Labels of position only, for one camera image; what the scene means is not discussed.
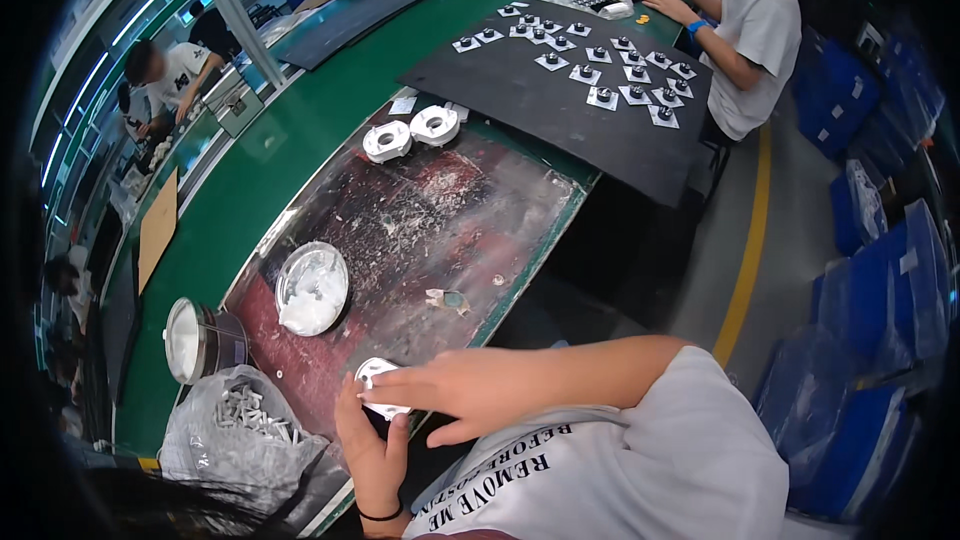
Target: yellow floor line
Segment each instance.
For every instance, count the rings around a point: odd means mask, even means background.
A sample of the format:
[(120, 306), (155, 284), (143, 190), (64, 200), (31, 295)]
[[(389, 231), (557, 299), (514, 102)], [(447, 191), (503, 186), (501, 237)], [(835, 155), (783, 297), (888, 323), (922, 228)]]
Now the yellow floor line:
[(760, 155), (756, 164), (756, 189), (753, 191), (753, 213), (750, 215), (750, 231), (747, 233), (747, 245), (743, 249), (740, 273), (736, 276), (736, 286), (729, 298), (726, 317), (717, 342), (713, 346), (713, 357), (721, 367), (727, 367), (730, 355), (734, 352), (743, 320), (750, 310), (750, 297), (754, 293), (757, 273), (761, 268), (763, 237), (767, 232), (767, 207), (770, 205), (770, 123), (760, 127)]

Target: stained work surface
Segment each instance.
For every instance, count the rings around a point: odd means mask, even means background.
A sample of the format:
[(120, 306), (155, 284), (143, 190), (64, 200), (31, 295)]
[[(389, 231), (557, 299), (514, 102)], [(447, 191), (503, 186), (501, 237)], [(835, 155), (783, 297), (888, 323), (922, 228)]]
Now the stained work surface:
[[(421, 97), (416, 109), (426, 104)], [(506, 314), (586, 195), (543, 162), (484, 138), (483, 123), (443, 148), (414, 142), (406, 157), (372, 163), (362, 148), (371, 126), (411, 118), (388, 110), (294, 198), (223, 303), (250, 334), (256, 365), (306, 429), (328, 438), (341, 381), (366, 359), (414, 366), (486, 343), (492, 319)], [(301, 337), (279, 324), (274, 289), (287, 256), (311, 241), (341, 251), (350, 292), (331, 330)], [(341, 460), (338, 443), (329, 453)]]

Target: black shirt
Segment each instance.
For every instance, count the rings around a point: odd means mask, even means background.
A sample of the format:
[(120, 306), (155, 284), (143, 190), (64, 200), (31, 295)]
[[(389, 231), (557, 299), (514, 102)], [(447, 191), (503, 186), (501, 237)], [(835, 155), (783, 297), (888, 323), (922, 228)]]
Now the black shirt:
[(207, 47), (219, 54), (223, 61), (231, 61), (242, 50), (240, 42), (227, 29), (227, 22), (216, 9), (200, 14), (190, 29), (189, 42)]

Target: cardboard sheet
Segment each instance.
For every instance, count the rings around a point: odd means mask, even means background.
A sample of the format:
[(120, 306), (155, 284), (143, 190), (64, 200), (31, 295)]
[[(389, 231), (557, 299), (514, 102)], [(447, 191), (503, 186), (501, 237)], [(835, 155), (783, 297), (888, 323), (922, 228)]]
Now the cardboard sheet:
[(177, 229), (177, 178), (179, 172), (174, 169), (160, 194), (153, 200), (150, 209), (143, 215), (140, 223), (140, 294), (147, 286), (150, 276), (161, 261), (163, 251)]

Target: white t-shirt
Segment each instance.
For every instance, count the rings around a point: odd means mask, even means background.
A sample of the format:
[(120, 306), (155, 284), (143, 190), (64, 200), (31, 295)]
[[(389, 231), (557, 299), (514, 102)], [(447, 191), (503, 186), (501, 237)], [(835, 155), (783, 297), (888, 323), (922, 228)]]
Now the white t-shirt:
[(179, 43), (167, 52), (166, 75), (159, 81), (147, 84), (150, 113), (154, 117), (162, 113), (163, 105), (173, 111), (180, 108), (184, 90), (200, 76), (208, 57), (209, 50), (190, 42)]
[(478, 440), (403, 538), (777, 538), (787, 476), (750, 402), (688, 346), (634, 408), (557, 409)]
[(802, 35), (797, 0), (723, 0), (716, 34), (765, 70), (756, 84), (740, 90), (704, 52), (700, 62), (714, 70), (706, 106), (729, 138), (741, 141), (760, 127), (793, 75)]

